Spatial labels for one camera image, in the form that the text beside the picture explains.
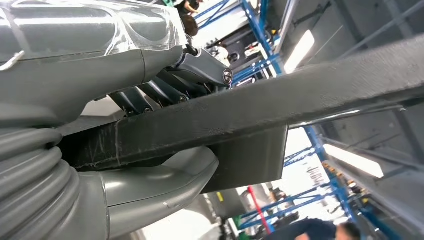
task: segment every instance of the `yellow label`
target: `yellow label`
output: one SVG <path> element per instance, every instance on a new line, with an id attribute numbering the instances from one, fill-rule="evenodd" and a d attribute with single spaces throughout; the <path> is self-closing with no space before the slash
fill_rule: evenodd
<path id="1" fill-rule="evenodd" d="M 224 202 L 223 195 L 220 192 L 217 192 L 216 195 L 218 196 L 220 202 Z"/>

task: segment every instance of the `dark shirt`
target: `dark shirt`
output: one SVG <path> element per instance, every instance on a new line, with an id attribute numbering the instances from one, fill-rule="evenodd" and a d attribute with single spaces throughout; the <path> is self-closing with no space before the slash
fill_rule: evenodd
<path id="1" fill-rule="evenodd" d="M 302 234 L 307 234 L 310 240 L 333 240 L 336 229 L 332 222 L 307 218 L 276 230 L 264 240 L 294 240 Z"/>
<path id="2" fill-rule="evenodd" d="M 184 5 L 186 4 L 186 2 L 190 3 L 190 6 L 194 9 L 197 10 L 199 9 L 200 4 L 196 1 L 196 0 L 184 0 L 182 2 L 180 2 L 179 4 L 177 4 L 175 6 L 175 8 L 178 10 L 180 15 L 187 15 L 190 13 L 189 10 L 187 10 Z"/>

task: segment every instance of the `black linkage bar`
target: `black linkage bar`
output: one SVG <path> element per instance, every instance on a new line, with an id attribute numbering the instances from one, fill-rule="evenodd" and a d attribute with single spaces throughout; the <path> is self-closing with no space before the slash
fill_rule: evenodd
<path id="1" fill-rule="evenodd" d="M 114 168 L 423 93 L 417 37 L 76 133 L 61 149 L 73 166 Z"/>

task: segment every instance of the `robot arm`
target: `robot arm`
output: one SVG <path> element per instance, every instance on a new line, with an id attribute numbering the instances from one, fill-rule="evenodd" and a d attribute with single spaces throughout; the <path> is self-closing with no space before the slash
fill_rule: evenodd
<path id="1" fill-rule="evenodd" d="M 128 96 L 137 98 L 131 89 L 156 78 L 153 96 L 176 91 L 189 99 L 229 86 L 229 69 L 204 50 L 190 51 L 175 9 L 123 0 L 3 1 L 0 38 L 0 239 L 127 234 L 186 207 L 214 174 L 218 160 L 207 147 L 156 167 L 77 172 L 55 146 L 62 136 L 53 128 L 102 96 L 119 93 L 115 99 L 141 113 L 149 105 Z"/>

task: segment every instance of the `gray flexible hose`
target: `gray flexible hose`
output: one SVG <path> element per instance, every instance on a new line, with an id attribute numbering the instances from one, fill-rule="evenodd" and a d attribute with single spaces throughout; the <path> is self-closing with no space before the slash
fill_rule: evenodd
<path id="1" fill-rule="evenodd" d="M 69 214 L 79 176 L 54 145 L 54 129 L 0 133 L 0 239 L 41 240 Z"/>

